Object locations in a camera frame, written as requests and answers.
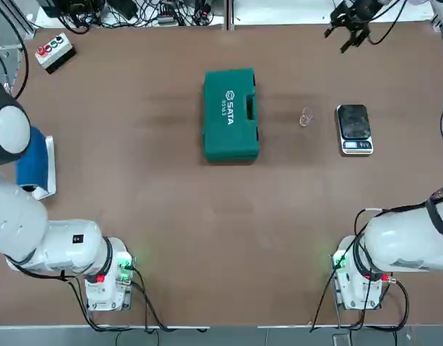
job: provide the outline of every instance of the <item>black cable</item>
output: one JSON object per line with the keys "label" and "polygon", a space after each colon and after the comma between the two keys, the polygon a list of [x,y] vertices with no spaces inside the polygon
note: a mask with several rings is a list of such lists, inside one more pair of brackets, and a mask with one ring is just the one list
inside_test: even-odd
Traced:
{"label": "black cable", "polygon": [[18,16],[21,17],[23,19],[23,21],[26,23],[26,27],[31,27],[30,26],[30,21],[26,18],[26,16],[22,13],[21,9],[14,3],[14,1],[10,1],[9,4],[15,10],[15,12],[17,13],[16,17],[18,17]]}
{"label": "black cable", "polygon": [[[153,4],[152,0],[145,0],[143,3],[139,6],[139,10],[137,11],[137,20],[133,23],[128,23],[127,19],[120,14],[119,12],[114,12],[110,6],[108,5],[111,14],[115,18],[116,23],[109,25],[106,23],[101,23],[101,27],[107,28],[107,29],[116,29],[120,27],[147,27],[149,25],[152,25],[152,22],[156,20],[156,17],[153,17],[156,13],[157,7],[163,4],[162,0],[159,0],[157,4]],[[151,13],[151,16],[149,19],[146,18],[146,10],[151,7],[153,8],[153,12]]]}
{"label": "black cable", "polygon": [[373,22],[373,21],[375,21],[376,19],[379,19],[379,18],[380,18],[381,16],[383,16],[384,14],[388,13],[393,7],[396,6],[396,4],[397,4],[398,2],[400,2],[400,0],[396,0],[393,4],[389,5],[389,7],[387,7],[384,11],[380,12],[377,16],[373,16],[373,18],[371,18],[371,19],[368,19],[368,20],[355,20],[355,19],[352,19],[351,21],[352,21],[353,23],[357,23],[357,24],[368,24],[368,23],[370,23],[370,22]]}
{"label": "black cable", "polygon": [[[141,273],[136,268],[133,268],[133,271],[136,272],[140,278],[142,278]],[[154,319],[156,320],[156,323],[159,326],[159,328],[163,332],[174,332],[176,329],[170,329],[160,321],[159,317],[157,316],[156,311],[154,310],[154,307],[153,307],[151,301],[149,300],[148,295],[146,294],[146,292],[144,290],[144,287],[141,287],[138,283],[135,283],[134,281],[132,281],[131,285],[133,288],[137,289],[142,294],[142,296],[145,300],[145,304],[149,307],[149,310],[151,311],[151,314],[154,317]]]}
{"label": "black cable", "polygon": [[363,308],[363,311],[361,313],[361,317],[359,317],[359,326],[356,327],[355,329],[352,329],[354,331],[360,330],[363,327],[363,325],[364,325],[364,317],[366,316],[367,300],[369,298],[369,291],[371,289],[372,269],[370,270],[370,272],[371,272],[371,274],[369,275],[369,278],[367,279],[368,283],[367,283],[366,299],[364,300],[364,308]]}
{"label": "black cable", "polygon": [[382,305],[382,302],[383,302],[383,300],[385,299],[385,296],[388,293],[388,288],[390,288],[390,284],[388,284],[387,287],[385,287],[384,291],[382,292],[382,295],[380,295],[379,303],[374,307],[374,310],[378,309]]}
{"label": "black cable", "polygon": [[122,332],[119,332],[116,336],[115,336],[115,340],[114,340],[114,345],[115,346],[118,346],[118,340],[119,340],[119,337],[120,337],[120,335],[123,333],[123,331]]}
{"label": "black cable", "polygon": [[42,275],[42,274],[37,274],[35,272],[30,272],[29,270],[26,270],[25,268],[20,267],[19,265],[16,265],[14,263],[12,263],[12,264],[20,272],[22,272],[23,274],[25,274],[27,276],[30,276],[31,278],[34,278],[34,279],[59,280],[59,281],[66,282],[67,278],[73,278],[74,277],[72,275],[63,275],[63,272],[61,272],[61,275]]}
{"label": "black cable", "polygon": [[[143,276],[141,275],[141,273],[137,269],[135,269],[133,271],[136,272],[136,274],[139,276],[141,287],[143,288],[144,294],[146,294],[146,286],[144,285]],[[148,304],[144,304],[144,331],[148,332]]]}
{"label": "black cable", "polygon": [[37,25],[37,24],[31,22],[30,20],[28,20],[28,22],[29,22],[29,24],[31,24],[32,26],[34,26],[34,27],[36,27],[38,29],[47,29],[46,27],[41,27],[40,25]]}
{"label": "black cable", "polygon": [[382,43],[385,38],[387,38],[387,36],[391,33],[391,31],[393,30],[393,28],[395,27],[396,23],[398,22],[398,20],[401,17],[401,14],[403,13],[404,10],[404,6],[406,6],[406,3],[408,2],[408,0],[404,0],[403,5],[401,5],[400,11],[398,12],[398,15],[396,16],[395,20],[393,21],[393,23],[390,25],[390,27],[388,28],[387,32],[378,40],[378,41],[373,41],[371,39],[371,36],[368,35],[367,36],[367,40],[369,41],[369,43],[371,45],[379,45],[380,43]]}
{"label": "black cable", "polygon": [[74,29],[72,29],[70,26],[69,26],[69,24],[67,23],[67,22],[65,22],[65,20],[64,20],[64,18],[63,17],[58,17],[58,20],[61,22],[61,24],[68,30],[68,31],[70,31],[70,32],[72,32],[72,33],[74,33],[74,34],[76,34],[76,35],[85,35],[85,34],[87,34],[89,31],[90,31],[90,28],[91,28],[91,26],[90,25],[88,25],[86,22],[83,22],[82,24],[83,24],[83,26],[85,27],[85,30],[84,31],[77,31],[77,30],[74,30]]}
{"label": "black cable", "polygon": [[341,257],[341,258],[337,261],[337,263],[334,265],[334,268],[333,268],[333,270],[332,270],[332,273],[329,275],[328,281],[327,281],[327,283],[326,283],[325,286],[324,286],[324,290],[323,290],[323,294],[321,295],[320,302],[319,302],[319,304],[317,305],[317,310],[316,310],[315,318],[313,319],[313,323],[312,323],[312,326],[311,326],[311,329],[310,329],[310,333],[314,332],[314,331],[317,329],[317,328],[315,327],[315,326],[316,326],[317,317],[318,317],[318,315],[319,315],[319,313],[320,313],[321,306],[322,306],[323,301],[324,301],[325,293],[326,293],[326,291],[327,291],[327,289],[328,289],[328,287],[329,287],[329,285],[330,285],[330,282],[332,281],[332,279],[333,279],[333,277],[334,277],[334,275],[335,275],[335,272],[336,272],[337,269],[340,267],[340,263],[345,259],[345,256],[346,256],[347,252],[350,251],[350,249],[351,249],[351,247],[353,246],[353,244],[355,243],[355,241],[356,241],[357,239],[359,239],[359,237],[362,235],[362,232],[363,232],[363,231],[364,231],[364,229],[362,229],[362,230],[360,230],[360,231],[358,232],[358,234],[355,236],[355,238],[351,241],[351,243],[350,243],[350,244],[348,245],[348,247],[346,248],[345,252],[342,254],[342,257]]}
{"label": "black cable", "polygon": [[406,322],[408,321],[408,317],[409,317],[409,295],[408,295],[408,291],[406,290],[404,285],[399,280],[396,280],[396,285],[398,285],[398,287],[402,290],[403,295],[404,295],[405,308],[404,308],[404,315],[403,315],[403,318],[401,319],[401,322],[396,327],[368,326],[369,328],[375,329],[375,330],[380,330],[381,332],[399,332],[405,326]]}
{"label": "black cable", "polygon": [[0,55],[0,64],[2,65],[2,69],[4,70],[5,75],[8,76],[8,70],[6,69],[4,59],[2,59],[1,55]]}
{"label": "black cable", "polygon": [[25,26],[19,20],[18,16],[14,15],[13,11],[8,7],[8,5],[4,1],[2,1],[1,4],[3,4],[5,6],[6,10],[13,16],[13,18],[16,19],[16,21],[18,22],[20,27],[22,27],[25,30],[25,32],[29,34],[29,32],[25,29]]}
{"label": "black cable", "polygon": [[72,282],[67,281],[67,284],[69,285],[69,287],[71,287],[71,289],[74,293],[74,296],[76,297],[77,303],[79,304],[79,307],[81,308],[82,315],[84,316],[86,323],[89,326],[91,326],[91,328],[93,330],[95,330],[96,332],[127,332],[129,330],[140,329],[140,328],[129,328],[129,327],[101,327],[101,326],[98,326],[88,316],[87,310],[86,310],[84,302],[83,302],[82,292],[80,291],[79,281],[77,280],[77,284],[79,286],[79,293],[77,293],[76,288],[74,287]]}
{"label": "black cable", "polygon": [[14,26],[13,22],[10,20],[10,18],[8,18],[8,16],[5,14],[4,11],[2,11],[1,8],[0,8],[0,14],[5,18],[5,20],[8,22],[10,27],[12,27],[14,34],[18,37],[18,41],[21,44],[23,53],[25,55],[25,65],[26,65],[25,77],[22,81],[21,88],[19,88],[16,96],[14,96],[14,99],[18,99],[18,97],[21,96],[22,92],[25,90],[27,80],[29,79],[29,56],[27,55],[27,49],[26,49],[25,42],[22,39],[21,35],[19,34],[18,29]]}

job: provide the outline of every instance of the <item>cable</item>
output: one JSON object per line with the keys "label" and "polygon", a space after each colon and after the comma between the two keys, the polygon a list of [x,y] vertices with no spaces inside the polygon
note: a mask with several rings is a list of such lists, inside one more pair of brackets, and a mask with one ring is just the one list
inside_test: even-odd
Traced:
{"label": "cable", "polygon": [[8,11],[8,13],[10,13],[10,14],[13,16],[13,18],[15,18],[15,20],[18,22],[18,24],[20,25],[20,27],[23,28],[25,32],[29,33],[29,32],[25,29],[25,26],[24,26],[24,25],[21,23],[21,21],[19,20],[18,16],[15,16],[15,15],[14,15],[13,11],[9,8],[9,6],[8,6],[4,1],[2,1],[1,3],[5,6],[5,8],[6,8],[6,10]]}
{"label": "cable", "polygon": [[327,291],[327,289],[328,289],[328,287],[329,287],[329,285],[330,285],[330,282],[332,281],[332,279],[333,279],[333,277],[334,277],[334,275],[335,275],[335,272],[337,271],[337,269],[340,267],[340,263],[343,261],[343,259],[345,258],[345,255],[347,254],[347,252],[348,251],[350,251],[350,249],[351,249],[351,247],[353,246],[353,244],[355,243],[355,241],[362,235],[362,232],[364,231],[364,229],[362,229],[362,230],[360,230],[359,232],[358,232],[358,234],[355,236],[355,238],[351,241],[351,243],[348,245],[348,247],[346,248],[346,250],[345,250],[345,252],[342,254],[342,257],[337,261],[337,263],[335,264],[335,266],[334,266],[334,268],[333,268],[333,270],[332,270],[332,273],[329,275],[329,278],[328,278],[328,281],[327,281],[327,283],[325,284],[325,286],[324,286],[324,290],[323,290],[323,294],[321,295],[321,299],[320,299],[320,302],[319,302],[319,304],[317,305],[317,310],[316,310],[316,314],[315,314],[315,318],[313,319],[313,323],[312,323],[312,326],[311,326],[311,329],[310,329],[310,333],[312,333],[312,332],[314,332],[317,328],[315,327],[316,326],[316,321],[317,321],[317,317],[318,317],[318,315],[319,315],[319,313],[320,313],[320,310],[321,310],[321,306],[322,306],[322,304],[323,304],[323,301],[324,301],[324,297],[325,297],[325,293],[326,293],[326,291]]}
{"label": "cable", "polygon": [[396,23],[398,22],[398,20],[401,17],[401,14],[403,13],[404,10],[404,6],[406,6],[406,3],[408,2],[408,0],[404,0],[403,5],[401,5],[400,11],[398,12],[398,15],[396,16],[395,20],[393,21],[393,23],[390,25],[390,27],[388,28],[387,32],[378,40],[378,41],[373,41],[371,39],[371,36],[368,35],[367,36],[367,40],[369,41],[369,43],[371,45],[379,45],[380,43],[382,43],[385,38],[387,38],[387,36],[391,33],[391,31],[393,30],[393,28],[395,27]]}
{"label": "cable", "polygon": [[[143,288],[144,294],[146,294],[146,286],[144,285],[143,276],[136,268],[133,271],[136,272],[136,274],[138,274],[138,276],[140,278],[141,287]],[[148,304],[146,304],[146,303],[144,304],[144,331],[148,332]]]}
{"label": "cable", "polygon": [[69,285],[69,287],[71,287],[71,289],[74,293],[74,296],[76,297],[77,303],[79,304],[79,307],[81,308],[82,315],[84,316],[86,323],[89,326],[91,326],[91,328],[93,330],[95,330],[96,332],[127,332],[129,330],[140,329],[140,328],[129,328],[129,327],[101,327],[101,326],[98,326],[97,324],[95,324],[89,318],[87,310],[85,308],[84,301],[82,298],[82,292],[80,290],[80,282],[77,278],[76,278],[76,281],[77,281],[77,285],[79,287],[79,293],[77,293],[76,288],[74,287],[74,285],[71,282],[67,282],[67,284]]}
{"label": "cable", "polygon": [[375,310],[375,309],[378,309],[378,308],[382,305],[382,302],[383,302],[383,300],[385,299],[385,296],[386,296],[387,293],[388,293],[388,288],[390,288],[390,284],[388,284],[387,287],[385,287],[384,291],[383,291],[382,294],[380,295],[379,303],[374,307],[374,310]]}
{"label": "cable", "polygon": [[146,303],[146,305],[149,307],[149,310],[151,311],[151,314],[152,314],[152,316],[154,317],[154,319],[156,320],[156,323],[157,323],[157,325],[159,326],[159,328],[160,328],[163,332],[174,332],[174,331],[176,331],[177,329],[170,329],[170,328],[166,327],[166,326],[160,321],[160,319],[159,319],[159,317],[157,316],[157,313],[156,313],[156,311],[154,310],[154,307],[153,307],[151,301],[149,300],[148,295],[145,293],[144,289],[143,289],[138,283],[135,283],[134,281],[132,281],[131,285],[132,285],[133,288],[135,288],[136,290],[138,290],[138,291],[142,294],[142,296],[143,296],[143,298],[144,298],[144,300],[145,300],[145,303]]}
{"label": "cable", "polygon": [[403,295],[404,295],[405,308],[404,308],[404,315],[403,315],[403,318],[401,319],[401,322],[396,327],[368,326],[369,328],[372,328],[375,330],[380,330],[381,332],[399,332],[405,326],[406,322],[408,321],[408,317],[409,317],[408,291],[406,290],[404,285],[399,280],[396,280],[395,284],[398,285],[398,287],[402,290]]}
{"label": "cable", "polygon": [[119,337],[120,337],[120,335],[123,333],[123,331],[122,332],[119,332],[116,336],[115,336],[115,340],[114,340],[114,345],[115,346],[118,346],[118,340],[119,340]]}
{"label": "cable", "polygon": [[383,16],[384,14],[388,13],[393,7],[396,6],[396,4],[397,4],[398,2],[400,2],[400,0],[395,0],[395,2],[394,2],[393,4],[389,5],[389,7],[387,7],[385,10],[383,10],[382,12],[380,12],[377,16],[373,16],[373,18],[371,18],[371,19],[368,19],[368,20],[355,20],[355,19],[352,19],[351,21],[352,21],[353,23],[357,23],[357,24],[368,24],[368,23],[370,23],[370,22],[373,22],[373,21],[375,21],[376,19],[379,19],[379,18],[380,18],[381,16]]}
{"label": "cable", "polygon": [[82,22],[83,26],[85,27],[84,31],[76,31],[74,29],[72,29],[67,22],[65,22],[63,17],[58,17],[58,20],[61,22],[61,24],[70,32],[76,34],[76,35],[85,35],[90,31],[90,25],[88,25],[86,22]]}
{"label": "cable", "polygon": [[366,316],[367,300],[369,298],[369,291],[371,290],[372,269],[370,270],[370,272],[371,272],[371,274],[369,275],[369,278],[367,279],[368,283],[367,283],[366,299],[364,300],[364,308],[361,313],[361,317],[359,317],[359,321],[358,321],[359,326],[357,328],[351,329],[351,330],[355,330],[355,331],[360,330],[364,325],[364,317]]}
{"label": "cable", "polygon": [[45,279],[45,280],[59,280],[59,281],[63,281],[66,282],[67,279],[66,278],[73,278],[74,276],[72,275],[64,275],[63,271],[61,271],[60,275],[42,275],[42,274],[36,274],[35,272],[30,272],[29,270],[26,270],[23,267],[20,267],[19,265],[16,265],[12,262],[12,264],[14,265],[15,268],[17,268],[20,272],[22,272],[23,274],[30,276],[31,278],[34,279]]}
{"label": "cable", "polygon": [[23,53],[25,55],[25,65],[26,65],[25,77],[22,81],[21,88],[19,88],[16,96],[14,96],[14,99],[18,99],[18,97],[21,96],[22,92],[25,90],[27,80],[29,79],[29,57],[27,55],[27,49],[26,49],[25,42],[22,39],[21,35],[19,34],[18,29],[14,26],[13,22],[10,20],[10,18],[8,18],[8,16],[5,14],[4,11],[2,11],[1,8],[0,8],[0,14],[5,18],[5,20],[8,22],[10,27],[12,27],[14,34],[18,37],[18,41],[21,44]]}
{"label": "cable", "polygon": [[41,27],[40,25],[37,25],[37,24],[31,22],[31,21],[28,20],[28,19],[26,19],[26,20],[29,22],[29,24],[31,24],[32,26],[34,26],[34,27],[36,27],[36,28],[38,28],[38,29],[47,29],[47,27]]}

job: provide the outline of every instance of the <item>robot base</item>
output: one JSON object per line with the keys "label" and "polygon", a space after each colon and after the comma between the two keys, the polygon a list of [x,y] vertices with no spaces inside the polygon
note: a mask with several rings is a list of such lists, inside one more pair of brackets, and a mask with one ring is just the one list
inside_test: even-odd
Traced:
{"label": "robot base", "polygon": [[124,243],[118,238],[109,238],[113,246],[113,261],[102,282],[90,283],[85,280],[85,290],[90,311],[130,310],[131,279],[134,258],[127,252]]}
{"label": "robot base", "polygon": [[[332,256],[332,269],[342,258],[353,239],[354,236],[346,236],[338,245],[337,251]],[[340,268],[335,271],[333,284],[337,309],[343,307],[345,310],[363,310],[365,305],[366,310],[370,310],[377,309],[380,305],[382,281],[371,281],[369,287],[369,280],[356,269],[352,249],[346,253],[345,258],[341,261]]]}

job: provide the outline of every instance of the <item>clear plastic cup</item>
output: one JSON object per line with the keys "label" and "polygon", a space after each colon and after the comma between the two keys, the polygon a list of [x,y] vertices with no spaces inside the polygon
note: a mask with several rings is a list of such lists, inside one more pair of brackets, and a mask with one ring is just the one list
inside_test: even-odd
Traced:
{"label": "clear plastic cup", "polygon": [[300,117],[300,125],[305,128],[311,123],[312,119],[313,119],[312,109],[305,107],[302,111],[302,116]]}

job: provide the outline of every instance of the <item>digital scale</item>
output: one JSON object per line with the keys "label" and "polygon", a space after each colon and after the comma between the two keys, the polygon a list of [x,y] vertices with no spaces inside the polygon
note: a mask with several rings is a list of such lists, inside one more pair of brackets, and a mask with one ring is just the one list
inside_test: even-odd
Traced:
{"label": "digital scale", "polygon": [[363,105],[337,106],[340,143],[345,155],[370,155],[374,151],[367,109]]}

